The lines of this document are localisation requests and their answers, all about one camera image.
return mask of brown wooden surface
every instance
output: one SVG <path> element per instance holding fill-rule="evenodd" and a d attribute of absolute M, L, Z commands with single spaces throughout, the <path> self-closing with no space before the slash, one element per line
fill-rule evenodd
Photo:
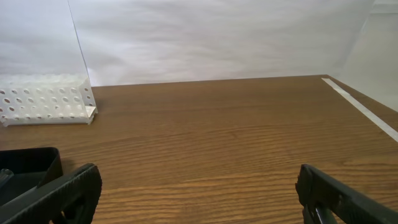
<path fill-rule="evenodd" d="M 57 147 L 65 172 L 97 164 L 94 223 L 302 223 L 303 163 L 398 210 L 398 143 L 321 77 L 96 87 L 93 124 L 0 128 L 0 149 Z"/>

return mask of black plastic container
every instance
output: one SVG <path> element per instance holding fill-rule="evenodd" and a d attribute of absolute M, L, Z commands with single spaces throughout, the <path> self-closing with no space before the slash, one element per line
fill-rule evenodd
<path fill-rule="evenodd" d="M 0 188 L 0 206 L 33 188 L 63 175 L 58 149 L 54 147 L 0 151 L 0 170 L 14 173 Z"/>

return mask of white backdrop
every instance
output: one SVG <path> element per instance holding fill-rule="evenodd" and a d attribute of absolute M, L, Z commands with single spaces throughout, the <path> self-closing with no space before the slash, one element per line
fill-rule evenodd
<path fill-rule="evenodd" d="M 0 73 L 84 72 L 67 1 L 32 2 L 0 0 Z M 70 0 L 94 86 L 337 75 L 372 3 Z"/>

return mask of white plastic basket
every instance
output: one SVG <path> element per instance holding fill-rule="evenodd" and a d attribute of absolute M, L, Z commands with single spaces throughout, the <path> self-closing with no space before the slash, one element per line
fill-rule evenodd
<path fill-rule="evenodd" d="M 0 121 L 90 124 L 98 111 L 84 74 L 0 75 Z"/>

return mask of wood grain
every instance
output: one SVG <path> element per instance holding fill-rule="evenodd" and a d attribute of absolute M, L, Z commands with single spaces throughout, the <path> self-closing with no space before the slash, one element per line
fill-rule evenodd
<path fill-rule="evenodd" d="M 398 143 L 321 77 L 96 87 L 93 124 L 0 128 L 0 149 L 57 147 L 66 172 L 97 164 L 94 223 L 302 223 L 303 163 L 398 210 Z"/>

